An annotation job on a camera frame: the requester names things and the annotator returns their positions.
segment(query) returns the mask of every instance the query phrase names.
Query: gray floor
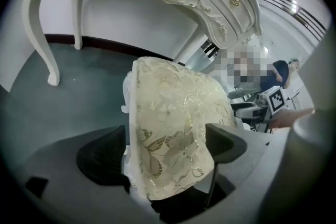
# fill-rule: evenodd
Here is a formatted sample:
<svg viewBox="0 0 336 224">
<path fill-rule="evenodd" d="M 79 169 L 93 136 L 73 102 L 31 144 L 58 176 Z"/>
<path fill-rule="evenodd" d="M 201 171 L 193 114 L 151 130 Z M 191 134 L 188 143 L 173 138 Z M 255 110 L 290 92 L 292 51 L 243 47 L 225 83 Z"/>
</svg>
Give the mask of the gray floor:
<svg viewBox="0 0 336 224">
<path fill-rule="evenodd" d="M 1 100 L 1 147 L 15 169 L 39 148 L 58 140 L 124 124 L 128 115 L 122 82 L 137 57 L 113 51 L 52 44 L 61 82 L 47 83 L 48 70 L 35 52 Z"/>
</svg>

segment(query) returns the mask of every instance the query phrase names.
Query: floral fabric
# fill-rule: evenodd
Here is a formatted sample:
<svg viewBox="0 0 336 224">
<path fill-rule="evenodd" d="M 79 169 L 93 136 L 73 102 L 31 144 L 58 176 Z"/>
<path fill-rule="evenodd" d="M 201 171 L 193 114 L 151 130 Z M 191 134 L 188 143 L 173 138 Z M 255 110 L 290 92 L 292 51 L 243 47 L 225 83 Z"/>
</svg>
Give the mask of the floral fabric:
<svg viewBox="0 0 336 224">
<path fill-rule="evenodd" d="M 237 126 L 220 84 L 170 61 L 137 63 L 136 139 L 146 196 L 160 200 L 202 180 L 214 168 L 205 124 Z"/>
</svg>

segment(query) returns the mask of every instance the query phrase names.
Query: gold drawer knob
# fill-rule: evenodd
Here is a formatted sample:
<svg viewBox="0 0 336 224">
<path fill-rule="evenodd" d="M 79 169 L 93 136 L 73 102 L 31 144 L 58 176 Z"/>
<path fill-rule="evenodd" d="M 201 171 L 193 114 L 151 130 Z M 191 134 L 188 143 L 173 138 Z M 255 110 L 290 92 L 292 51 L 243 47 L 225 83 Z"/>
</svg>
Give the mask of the gold drawer knob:
<svg viewBox="0 0 336 224">
<path fill-rule="evenodd" d="M 240 5 L 240 0 L 230 0 L 232 4 L 234 4 L 236 7 Z"/>
</svg>

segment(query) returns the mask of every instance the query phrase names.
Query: navy blue shirt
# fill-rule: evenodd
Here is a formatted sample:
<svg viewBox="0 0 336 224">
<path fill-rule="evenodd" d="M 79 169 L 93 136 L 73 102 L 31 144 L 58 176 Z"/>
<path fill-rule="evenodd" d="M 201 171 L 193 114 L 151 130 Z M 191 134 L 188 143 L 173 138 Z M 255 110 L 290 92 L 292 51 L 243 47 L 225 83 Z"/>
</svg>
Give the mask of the navy blue shirt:
<svg viewBox="0 0 336 224">
<path fill-rule="evenodd" d="M 260 78 L 260 87 L 262 92 L 267 91 L 273 86 L 284 87 L 288 79 L 289 67 L 286 61 L 276 61 L 273 63 L 273 66 L 277 69 L 279 75 L 282 76 L 282 82 L 277 81 L 277 77 L 272 70 L 267 70 L 267 76 Z"/>
</svg>

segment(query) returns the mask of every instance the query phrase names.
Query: baseboard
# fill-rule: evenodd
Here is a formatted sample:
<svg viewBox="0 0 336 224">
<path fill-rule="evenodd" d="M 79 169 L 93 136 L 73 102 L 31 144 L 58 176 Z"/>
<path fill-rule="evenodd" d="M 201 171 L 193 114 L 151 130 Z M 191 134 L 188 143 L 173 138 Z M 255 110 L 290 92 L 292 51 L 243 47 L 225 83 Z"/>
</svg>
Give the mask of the baseboard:
<svg viewBox="0 0 336 224">
<path fill-rule="evenodd" d="M 73 35 L 65 35 L 65 34 L 46 34 L 48 43 L 62 43 L 62 44 L 74 44 L 75 43 L 75 37 Z M 135 46 L 131 46 L 128 44 L 102 39 L 102 38 L 96 38 L 96 37 L 88 37 L 88 36 L 82 36 L 82 42 L 83 47 L 94 47 L 99 48 L 103 50 L 112 50 L 116 52 L 120 52 L 123 54 L 133 55 L 137 57 L 143 57 L 143 56 L 150 56 L 150 57 L 157 57 L 165 60 L 172 61 L 173 59 L 168 58 L 166 56 L 156 54 L 152 51 L 141 49 Z"/>
</svg>

